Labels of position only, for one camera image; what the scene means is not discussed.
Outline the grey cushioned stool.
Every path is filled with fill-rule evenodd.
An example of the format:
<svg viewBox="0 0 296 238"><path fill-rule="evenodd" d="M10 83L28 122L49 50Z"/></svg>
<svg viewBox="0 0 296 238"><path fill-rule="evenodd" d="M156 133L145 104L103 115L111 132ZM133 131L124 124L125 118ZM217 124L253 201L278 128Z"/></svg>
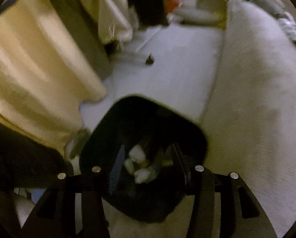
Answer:
<svg viewBox="0 0 296 238"><path fill-rule="evenodd" d="M214 26L225 21L225 16L196 8L177 8L173 14L180 17L182 22L197 26Z"/></svg>

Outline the grey-green pillow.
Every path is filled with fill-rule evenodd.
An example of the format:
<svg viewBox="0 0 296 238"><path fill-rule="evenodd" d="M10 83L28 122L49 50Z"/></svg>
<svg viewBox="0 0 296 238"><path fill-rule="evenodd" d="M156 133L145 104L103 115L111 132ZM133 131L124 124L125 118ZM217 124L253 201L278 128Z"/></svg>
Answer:
<svg viewBox="0 0 296 238"><path fill-rule="evenodd" d="M262 10L273 16L274 18L285 17L285 6L278 0L245 0L260 7Z"/></svg>

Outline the beige hanging garment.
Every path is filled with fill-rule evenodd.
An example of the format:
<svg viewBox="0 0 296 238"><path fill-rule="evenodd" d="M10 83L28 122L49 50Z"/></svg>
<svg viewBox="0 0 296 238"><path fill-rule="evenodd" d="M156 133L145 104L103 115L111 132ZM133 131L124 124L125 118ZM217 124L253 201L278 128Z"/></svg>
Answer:
<svg viewBox="0 0 296 238"><path fill-rule="evenodd" d="M130 42L138 21L128 0L80 0L97 24L102 44Z"/></svg>

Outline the blue white patterned duvet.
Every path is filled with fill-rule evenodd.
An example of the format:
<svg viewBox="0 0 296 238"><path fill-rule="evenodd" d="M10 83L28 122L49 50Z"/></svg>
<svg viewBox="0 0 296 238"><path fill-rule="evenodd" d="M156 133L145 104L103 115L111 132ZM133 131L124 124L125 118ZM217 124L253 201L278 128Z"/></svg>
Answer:
<svg viewBox="0 0 296 238"><path fill-rule="evenodd" d="M278 23L287 37L291 41L296 42L296 21L293 16L285 12L282 17L278 18Z"/></svg>

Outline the black trash bin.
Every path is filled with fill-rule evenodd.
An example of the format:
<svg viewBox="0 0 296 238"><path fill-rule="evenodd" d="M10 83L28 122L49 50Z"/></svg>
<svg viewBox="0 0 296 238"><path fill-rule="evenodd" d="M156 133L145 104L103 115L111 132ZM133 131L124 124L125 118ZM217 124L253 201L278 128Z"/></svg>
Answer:
<svg viewBox="0 0 296 238"><path fill-rule="evenodd" d="M85 144L81 173L99 167L103 199L128 217L163 222L188 193L208 142L202 129L142 96L115 102Z"/></svg>

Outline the black hanging garment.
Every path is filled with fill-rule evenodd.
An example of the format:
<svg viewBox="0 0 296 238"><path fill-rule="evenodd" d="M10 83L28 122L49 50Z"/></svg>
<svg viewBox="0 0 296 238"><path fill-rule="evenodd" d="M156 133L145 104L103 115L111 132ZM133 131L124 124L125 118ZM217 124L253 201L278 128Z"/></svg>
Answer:
<svg viewBox="0 0 296 238"><path fill-rule="evenodd" d="M142 25L169 25L163 0L128 0L128 4L129 7L134 7Z"/></svg>

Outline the white tissue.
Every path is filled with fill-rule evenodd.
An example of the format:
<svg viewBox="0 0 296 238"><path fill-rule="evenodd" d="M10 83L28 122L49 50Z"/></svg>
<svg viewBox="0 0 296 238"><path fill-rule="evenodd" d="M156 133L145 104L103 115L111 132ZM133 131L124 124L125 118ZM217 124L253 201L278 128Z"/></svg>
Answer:
<svg viewBox="0 0 296 238"><path fill-rule="evenodd" d="M134 177L136 184L148 182L153 172L140 145L135 145L129 151L128 158L124 161L124 166L127 172Z"/></svg>

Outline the orange box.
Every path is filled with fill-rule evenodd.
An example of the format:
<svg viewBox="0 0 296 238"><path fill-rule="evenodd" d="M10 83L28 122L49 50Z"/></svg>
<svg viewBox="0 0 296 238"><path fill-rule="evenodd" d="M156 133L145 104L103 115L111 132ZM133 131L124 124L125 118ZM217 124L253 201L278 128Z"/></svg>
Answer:
<svg viewBox="0 0 296 238"><path fill-rule="evenodd" d="M165 13L172 13L176 8L178 8L180 2L177 0L167 0L164 2Z"/></svg>

